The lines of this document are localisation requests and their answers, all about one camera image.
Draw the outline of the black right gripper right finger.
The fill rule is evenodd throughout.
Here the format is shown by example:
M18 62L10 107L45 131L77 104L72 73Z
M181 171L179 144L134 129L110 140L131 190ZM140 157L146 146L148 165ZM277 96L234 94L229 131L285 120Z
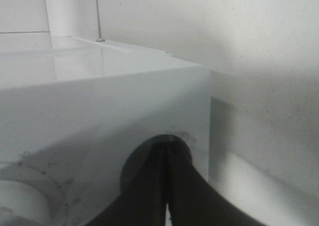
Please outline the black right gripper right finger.
M173 226L262 226L215 191L192 164L186 145L166 146L168 208Z

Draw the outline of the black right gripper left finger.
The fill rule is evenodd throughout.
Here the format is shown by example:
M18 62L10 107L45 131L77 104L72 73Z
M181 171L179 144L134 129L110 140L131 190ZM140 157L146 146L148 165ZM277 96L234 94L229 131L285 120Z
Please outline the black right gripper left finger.
M131 185L93 220L95 226L163 226L166 215L166 154L162 165L142 169Z

